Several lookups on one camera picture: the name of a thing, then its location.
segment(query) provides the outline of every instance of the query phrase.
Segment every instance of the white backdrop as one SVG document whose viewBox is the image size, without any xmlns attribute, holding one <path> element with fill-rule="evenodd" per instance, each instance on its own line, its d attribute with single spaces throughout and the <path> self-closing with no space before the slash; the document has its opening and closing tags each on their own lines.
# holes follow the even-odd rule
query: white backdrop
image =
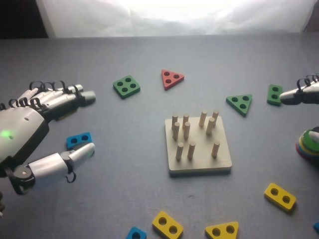
<svg viewBox="0 0 319 239">
<path fill-rule="evenodd" d="M 317 0 L 37 0 L 49 37 L 301 32 Z"/>
</svg>

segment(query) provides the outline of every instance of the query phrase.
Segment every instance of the wooden peg board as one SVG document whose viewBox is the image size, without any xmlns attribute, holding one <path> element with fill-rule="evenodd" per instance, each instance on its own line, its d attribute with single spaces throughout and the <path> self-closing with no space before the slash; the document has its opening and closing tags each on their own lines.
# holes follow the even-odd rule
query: wooden peg board
<svg viewBox="0 0 319 239">
<path fill-rule="evenodd" d="M 168 154 L 168 167 L 170 174 L 178 173 L 198 173 L 198 172 L 214 172 L 214 171 L 230 171 L 232 162 L 229 154 L 228 144 L 226 140 L 225 129 L 221 116 L 218 116 L 216 126 L 212 130 L 211 135 L 206 135 L 207 124 L 210 117 L 206 117 L 203 127 L 198 125 L 199 117 L 189 118 L 190 131 L 188 139 L 184 139 L 182 129 L 183 118 L 179 118 L 180 123 L 178 139 L 173 139 L 173 130 L 171 129 L 171 119 L 165 120 L 166 143 Z M 211 156 L 214 142 L 218 140 L 220 147 L 216 158 Z M 193 159 L 187 158 L 189 143 L 196 143 Z M 184 149 L 180 161 L 177 161 L 176 150 L 177 144 L 182 142 Z"/>
</svg>

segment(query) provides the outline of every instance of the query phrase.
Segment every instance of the blue rectangular block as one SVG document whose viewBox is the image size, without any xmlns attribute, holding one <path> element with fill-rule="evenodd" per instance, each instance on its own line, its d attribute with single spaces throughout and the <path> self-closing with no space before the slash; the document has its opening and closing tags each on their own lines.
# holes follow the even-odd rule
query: blue rectangular block
<svg viewBox="0 0 319 239">
<path fill-rule="evenodd" d="M 92 143 L 91 134 L 89 132 L 71 136 L 66 139 L 67 150 L 71 150 L 73 147 L 83 143 Z"/>
<path fill-rule="evenodd" d="M 135 239 L 135 238 L 146 239 L 146 233 L 136 227 L 132 227 L 126 239 Z"/>
<path fill-rule="evenodd" d="M 319 234 L 319 223 L 314 224 L 314 230 Z"/>
</svg>

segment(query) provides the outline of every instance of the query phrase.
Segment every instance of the robotic hand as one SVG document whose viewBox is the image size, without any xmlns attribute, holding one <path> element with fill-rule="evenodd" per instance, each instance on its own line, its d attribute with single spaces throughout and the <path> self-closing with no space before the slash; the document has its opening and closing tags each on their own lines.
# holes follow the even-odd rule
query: robotic hand
<svg viewBox="0 0 319 239">
<path fill-rule="evenodd" d="M 300 81 L 304 81 L 305 86 L 300 86 Z M 307 75 L 306 78 L 297 81 L 297 88 L 282 93 L 280 101 L 285 105 L 319 104 L 319 73 Z M 310 131 L 309 136 L 319 143 L 319 132 Z"/>
<path fill-rule="evenodd" d="M 26 194 L 31 188 L 43 187 L 66 178 L 74 182 L 78 168 L 90 158 L 95 146 L 89 143 L 77 150 L 55 153 L 25 166 L 22 164 L 49 132 L 48 123 L 95 102 L 93 91 L 83 91 L 81 85 L 56 89 L 55 83 L 40 83 L 18 99 L 9 101 L 10 108 L 0 104 L 0 177 L 8 177 L 15 192 Z M 70 181 L 67 174 L 73 173 Z M 0 216 L 4 206 L 0 202 Z"/>
</svg>

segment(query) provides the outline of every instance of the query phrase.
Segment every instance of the triangle block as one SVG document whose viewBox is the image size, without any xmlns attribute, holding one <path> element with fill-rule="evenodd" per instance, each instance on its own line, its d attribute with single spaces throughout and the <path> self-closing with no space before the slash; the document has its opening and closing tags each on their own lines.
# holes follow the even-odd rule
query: triangle block
<svg viewBox="0 0 319 239">
<path fill-rule="evenodd" d="M 161 77 L 163 79 L 164 89 L 167 91 L 169 88 L 172 88 L 179 82 L 183 81 L 185 75 L 173 71 L 162 70 Z"/>
<path fill-rule="evenodd" d="M 205 232 L 210 239 L 236 239 L 238 226 L 238 222 L 219 224 L 206 227 Z"/>
<path fill-rule="evenodd" d="M 252 95 L 228 96 L 226 98 L 226 102 L 243 117 L 246 117 L 252 100 Z"/>
</svg>

